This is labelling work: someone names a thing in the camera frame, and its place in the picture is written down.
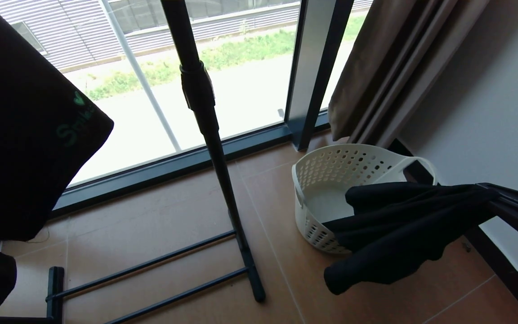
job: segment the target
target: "hanging black clothing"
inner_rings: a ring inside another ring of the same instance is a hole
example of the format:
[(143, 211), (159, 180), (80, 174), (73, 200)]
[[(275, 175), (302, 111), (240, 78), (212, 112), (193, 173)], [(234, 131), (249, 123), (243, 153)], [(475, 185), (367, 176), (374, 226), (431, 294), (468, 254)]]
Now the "hanging black clothing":
[(497, 191), (474, 185), (395, 182), (352, 187), (345, 195), (354, 216), (329, 221), (339, 244), (353, 254), (325, 269), (338, 295), (361, 281), (390, 284), (411, 275), (445, 246), (494, 215), (485, 203)]
[[(113, 121), (0, 16), (0, 240), (30, 240)], [(0, 303), (15, 284), (0, 253)]]

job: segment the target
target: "white wall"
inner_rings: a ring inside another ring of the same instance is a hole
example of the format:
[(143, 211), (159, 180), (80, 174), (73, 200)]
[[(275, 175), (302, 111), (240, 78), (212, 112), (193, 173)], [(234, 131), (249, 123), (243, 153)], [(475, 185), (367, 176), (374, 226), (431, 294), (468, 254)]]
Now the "white wall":
[[(443, 184), (518, 189), (518, 0), (492, 0), (399, 139)], [(518, 270), (518, 232), (481, 225)]]

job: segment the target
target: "building window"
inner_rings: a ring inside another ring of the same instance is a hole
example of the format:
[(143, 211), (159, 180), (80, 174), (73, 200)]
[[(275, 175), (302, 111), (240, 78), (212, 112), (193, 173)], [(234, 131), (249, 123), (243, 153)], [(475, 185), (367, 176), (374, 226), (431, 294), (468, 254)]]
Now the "building window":
[(27, 27), (27, 25), (23, 21), (16, 22), (11, 25), (19, 33), (19, 35), (22, 35), (23, 38), (26, 41), (28, 41), (29, 44), (31, 44), (31, 46), (33, 46), (33, 48), (35, 48), (37, 51), (39, 51), (39, 53), (42, 53), (42, 54), (47, 53), (45, 51), (45, 49), (43, 48), (43, 46), (41, 45), (41, 43), (39, 43), (37, 38), (35, 38), (35, 35), (31, 32), (29, 27)]
[[(298, 2), (298, 0), (186, 0), (191, 19)], [(124, 33), (167, 25), (160, 0), (110, 0)]]

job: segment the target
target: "black baseboard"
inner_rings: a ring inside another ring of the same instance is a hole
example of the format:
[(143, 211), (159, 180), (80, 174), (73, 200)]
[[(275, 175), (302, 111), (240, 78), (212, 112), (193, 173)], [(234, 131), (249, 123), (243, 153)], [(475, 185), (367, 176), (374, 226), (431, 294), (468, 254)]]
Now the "black baseboard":
[[(393, 141), (388, 149), (397, 154), (413, 156), (411, 151), (397, 139)], [(432, 176), (419, 162), (414, 162), (406, 170), (419, 183), (430, 184), (433, 182)], [(501, 279), (518, 301), (518, 271), (516, 271), (509, 260), (507, 260), (501, 250), (497, 248), (479, 226), (465, 233), (465, 237), (471, 242), (471, 245), (477, 249), (477, 252), (481, 254), (485, 262), (493, 269), (497, 277)]]

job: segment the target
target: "beige curtain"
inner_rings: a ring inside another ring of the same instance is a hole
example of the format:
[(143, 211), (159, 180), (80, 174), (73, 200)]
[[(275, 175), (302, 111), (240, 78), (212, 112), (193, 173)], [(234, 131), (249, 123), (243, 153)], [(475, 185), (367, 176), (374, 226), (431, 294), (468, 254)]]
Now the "beige curtain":
[(333, 140), (388, 146), (487, 2), (374, 0), (331, 96)]

